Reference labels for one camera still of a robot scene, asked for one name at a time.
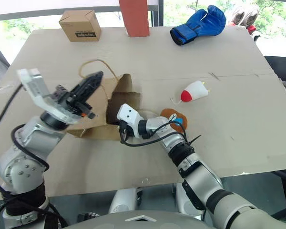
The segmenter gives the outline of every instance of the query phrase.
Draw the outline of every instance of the blue boxing glove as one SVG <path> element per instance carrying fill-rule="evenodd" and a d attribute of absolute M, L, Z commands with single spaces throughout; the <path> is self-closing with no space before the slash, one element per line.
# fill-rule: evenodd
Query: blue boxing glove
<path fill-rule="evenodd" d="M 171 29 L 173 41 L 183 45 L 200 36 L 216 36 L 225 27 L 225 14 L 216 6 L 210 5 L 208 12 L 201 9 L 193 14 L 186 24 Z"/>

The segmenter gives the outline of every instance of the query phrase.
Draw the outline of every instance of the floor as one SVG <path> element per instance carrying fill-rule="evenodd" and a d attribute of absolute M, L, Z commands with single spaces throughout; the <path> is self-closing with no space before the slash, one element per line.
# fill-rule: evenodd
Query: floor
<path fill-rule="evenodd" d="M 222 181 L 225 189 L 240 194 L 268 214 L 273 214 L 286 207 L 281 179 L 272 173 L 226 177 Z M 115 191 L 109 191 L 52 197 L 50 202 L 57 207 L 69 224 L 74 224 L 80 213 L 106 214 L 114 194 Z M 143 189 L 142 203 L 139 209 L 177 211 L 172 185 L 159 185 Z M 206 215 L 205 221 L 211 225 L 208 215 Z M 0 217 L 0 229 L 4 229 L 2 217 Z"/>

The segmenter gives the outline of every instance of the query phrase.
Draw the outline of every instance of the sneaker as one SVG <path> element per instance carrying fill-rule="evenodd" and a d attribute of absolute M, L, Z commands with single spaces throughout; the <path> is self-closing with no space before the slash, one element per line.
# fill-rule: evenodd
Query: sneaker
<path fill-rule="evenodd" d="M 256 21 L 259 14 L 259 6 L 258 5 L 249 5 L 245 10 L 245 16 L 243 20 L 240 22 L 240 25 L 245 26 L 246 28 Z"/>
<path fill-rule="evenodd" d="M 230 19 L 230 22 L 234 23 L 235 25 L 238 25 L 245 16 L 245 8 L 242 5 L 237 5 L 232 10 L 232 16 Z"/>

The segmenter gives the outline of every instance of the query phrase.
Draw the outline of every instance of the cardboard sheet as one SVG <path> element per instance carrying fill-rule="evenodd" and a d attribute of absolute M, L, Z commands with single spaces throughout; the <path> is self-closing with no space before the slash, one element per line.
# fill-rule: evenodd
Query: cardboard sheet
<path fill-rule="evenodd" d="M 173 108 L 184 114 L 188 138 L 202 134 L 195 151 L 219 176 L 286 169 L 286 91 L 247 30 L 228 27 L 216 37 L 197 38 L 182 47 L 171 40 L 169 30 L 150 28 L 149 37 L 129 38 L 124 28 L 104 28 L 93 44 L 71 43 L 62 30 L 35 31 L 0 84 L 0 111 L 19 83 L 17 69 L 38 68 L 50 91 L 57 84 L 71 89 L 80 80 L 78 67 L 100 58 L 117 75 L 131 74 L 133 90 L 141 93 L 140 109 L 160 113 Z M 110 76 L 97 64 L 84 71 L 99 70 Z M 169 97 L 177 100 L 196 80 L 205 82 L 209 95 L 172 104 Z M 20 91 L 0 125 L 0 156 L 11 145 L 10 131 L 41 113 Z M 134 149 L 119 141 L 66 135 L 48 162 L 49 196 L 182 180 L 160 144 Z"/>

